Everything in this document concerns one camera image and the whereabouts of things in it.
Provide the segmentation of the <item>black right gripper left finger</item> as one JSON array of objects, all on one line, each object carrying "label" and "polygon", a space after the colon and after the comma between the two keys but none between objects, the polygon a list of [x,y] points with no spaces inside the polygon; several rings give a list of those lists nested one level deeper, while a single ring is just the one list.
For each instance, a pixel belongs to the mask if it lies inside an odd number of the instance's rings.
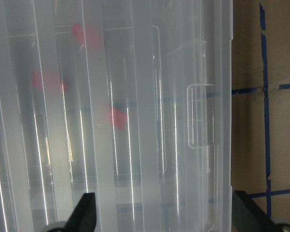
[{"label": "black right gripper left finger", "polygon": [[97,225],[95,193],[84,193],[65,224],[66,232],[93,232]]}]

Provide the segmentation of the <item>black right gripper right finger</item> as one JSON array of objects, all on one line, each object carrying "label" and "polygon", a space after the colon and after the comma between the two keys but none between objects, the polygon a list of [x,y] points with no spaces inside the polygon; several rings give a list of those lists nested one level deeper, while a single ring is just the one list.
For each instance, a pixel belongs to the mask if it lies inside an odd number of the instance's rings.
[{"label": "black right gripper right finger", "polygon": [[234,227],[238,232],[290,232],[290,224],[274,223],[244,191],[234,192]]}]

